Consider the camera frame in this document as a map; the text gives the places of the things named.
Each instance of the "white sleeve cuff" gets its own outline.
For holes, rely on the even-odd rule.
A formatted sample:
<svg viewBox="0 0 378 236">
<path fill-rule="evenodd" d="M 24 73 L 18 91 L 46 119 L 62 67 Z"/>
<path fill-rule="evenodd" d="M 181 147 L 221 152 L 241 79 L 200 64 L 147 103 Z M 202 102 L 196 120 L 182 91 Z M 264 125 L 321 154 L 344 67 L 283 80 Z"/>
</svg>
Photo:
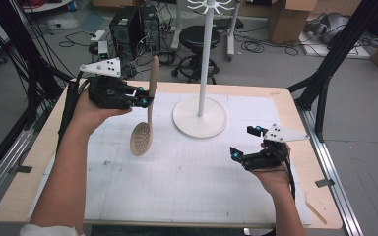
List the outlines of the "white sleeve cuff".
<svg viewBox="0 0 378 236">
<path fill-rule="evenodd" d="M 26 224 L 20 230 L 20 236 L 79 236 L 75 228 L 66 226 L 39 227 L 34 224 Z"/>
</svg>

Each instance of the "table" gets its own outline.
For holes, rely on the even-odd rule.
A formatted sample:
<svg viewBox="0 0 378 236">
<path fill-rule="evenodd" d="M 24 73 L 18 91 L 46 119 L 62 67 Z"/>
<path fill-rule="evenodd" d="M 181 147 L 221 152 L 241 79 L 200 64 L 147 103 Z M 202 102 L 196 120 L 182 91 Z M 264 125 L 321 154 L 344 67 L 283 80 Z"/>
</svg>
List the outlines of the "table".
<svg viewBox="0 0 378 236">
<path fill-rule="evenodd" d="M 132 86 L 148 87 L 146 82 L 129 82 Z M 158 92 L 199 93 L 199 85 L 158 83 Z M 274 100 L 283 126 L 305 132 L 293 99 L 285 88 L 255 88 L 236 86 L 207 85 L 207 94 L 236 96 L 270 97 Z M 18 173 L 0 203 L 0 222 L 28 222 L 28 212 L 38 189 L 42 174 L 55 152 L 65 93 L 59 99 L 53 112 L 42 128 L 35 144 L 24 161 L 32 166 L 31 173 Z M 315 181 L 324 179 L 317 158 L 309 141 L 289 143 L 291 155 L 296 156 L 294 163 L 304 191 L 312 224 L 307 228 L 337 229 L 342 227 L 340 215 L 328 187 L 318 188 Z M 109 221 L 109 224 L 121 222 Z"/>
</svg>

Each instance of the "beige utensil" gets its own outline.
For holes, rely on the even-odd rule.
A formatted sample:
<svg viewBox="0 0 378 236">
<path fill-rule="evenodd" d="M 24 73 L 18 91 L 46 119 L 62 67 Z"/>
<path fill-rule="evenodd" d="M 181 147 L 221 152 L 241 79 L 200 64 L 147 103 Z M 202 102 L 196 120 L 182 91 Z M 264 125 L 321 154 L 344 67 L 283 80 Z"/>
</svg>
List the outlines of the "beige utensil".
<svg viewBox="0 0 378 236">
<path fill-rule="evenodd" d="M 150 84 L 149 84 L 149 97 L 154 97 L 156 94 L 156 87 L 158 85 L 158 72 L 159 72 L 159 59 L 157 56 L 153 57 L 152 69 L 150 72 Z M 153 139 L 153 127 L 152 127 L 152 113 L 153 102 L 147 108 L 147 120 L 138 124 L 131 134 L 130 149 L 135 156 L 142 155 L 149 150 Z"/>
</svg>

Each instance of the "swivel chair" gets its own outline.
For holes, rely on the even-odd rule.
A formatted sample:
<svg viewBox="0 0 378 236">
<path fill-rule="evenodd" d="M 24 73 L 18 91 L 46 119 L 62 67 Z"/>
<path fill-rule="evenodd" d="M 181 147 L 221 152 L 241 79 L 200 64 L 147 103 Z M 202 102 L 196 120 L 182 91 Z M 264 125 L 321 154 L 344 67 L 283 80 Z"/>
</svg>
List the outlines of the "swivel chair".
<svg viewBox="0 0 378 236">
<path fill-rule="evenodd" d="M 201 79 L 202 71 L 202 54 L 204 50 L 204 26 L 193 26 L 183 29 L 179 35 L 180 43 L 186 48 L 190 49 L 195 55 L 186 56 L 183 58 L 177 67 L 171 71 L 171 76 L 177 77 L 180 72 L 183 76 L 189 78 L 188 83 L 192 81 L 198 81 Z M 221 41 L 220 34 L 213 29 L 211 36 L 211 49 L 218 46 Z M 217 82 L 214 78 L 214 74 L 220 71 L 217 64 L 210 59 L 208 78 L 216 85 Z"/>
</svg>

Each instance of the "person's left hand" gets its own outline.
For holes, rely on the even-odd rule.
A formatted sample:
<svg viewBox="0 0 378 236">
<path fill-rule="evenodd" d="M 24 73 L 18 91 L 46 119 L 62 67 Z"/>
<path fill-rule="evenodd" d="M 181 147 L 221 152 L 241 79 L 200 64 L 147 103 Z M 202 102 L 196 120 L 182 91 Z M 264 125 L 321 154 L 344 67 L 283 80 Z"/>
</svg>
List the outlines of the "person's left hand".
<svg viewBox="0 0 378 236">
<path fill-rule="evenodd" d="M 79 97 L 75 107 L 72 120 L 69 126 L 76 126 L 86 134 L 91 135 L 107 118 L 116 115 L 124 115 L 131 112 L 132 109 L 101 109 L 89 100 L 88 89 L 84 89 Z"/>
</svg>

